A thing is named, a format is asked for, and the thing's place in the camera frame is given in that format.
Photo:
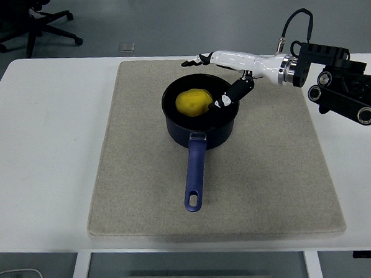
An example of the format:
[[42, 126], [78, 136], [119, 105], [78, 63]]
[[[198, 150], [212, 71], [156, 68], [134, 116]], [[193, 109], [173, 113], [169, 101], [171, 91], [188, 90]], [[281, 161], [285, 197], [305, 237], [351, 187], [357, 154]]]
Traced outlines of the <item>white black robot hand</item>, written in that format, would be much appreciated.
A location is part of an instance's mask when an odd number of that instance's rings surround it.
[[234, 82], [227, 91], [216, 97], [209, 108], [226, 108], [237, 103], [254, 88], [256, 78], [266, 78], [274, 85], [288, 83], [288, 64], [290, 56], [279, 53], [273, 56], [263, 56], [244, 52], [219, 50], [199, 54], [195, 58], [185, 60], [183, 67], [214, 64], [228, 70], [234, 70], [242, 76]]

